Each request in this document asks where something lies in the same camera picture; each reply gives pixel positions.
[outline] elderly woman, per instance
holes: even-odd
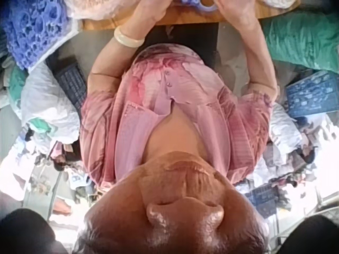
[[[251,81],[241,98],[184,46],[158,44],[132,62],[171,2],[141,0],[88,78],[82,157],[110,190],[87,213],[74,253],[265,249],[263,219],[233,187],[265,149],[277,95],[255,0],[215,0],[245,45]]]

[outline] white bangle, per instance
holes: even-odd
[[[145,42],[145,39],[135,40],[122,34],[120,31],[120,26],[115,29],[114,37],[120,44],[129,48],[139,48]]]

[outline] pink floral blouse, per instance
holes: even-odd
[[[254,170],[266,147],[269,97],[237,98],[192,50],[159,44],[135,59],[116,94],[96,92],[83,105],[82,158],[99,186],[111,186],[141,164],[152,130],[172,103],[195,124],[216,170],[234,184]]]

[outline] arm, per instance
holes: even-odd
[[[161,20],[172,0],[141,0],[132,17],[121,26],[122,34],[142,40],[155,23]],[[98,55],[88,77],[88,93],[95,91],[118,91],[121,76],[131,64],[136,48],[120,44],[115,38]]]
[[[237,29],[245,45],[249,92],[257,90],[275,101],[278,86],[266,40],[255,16],[255,0],[215,0],[225,19]]]

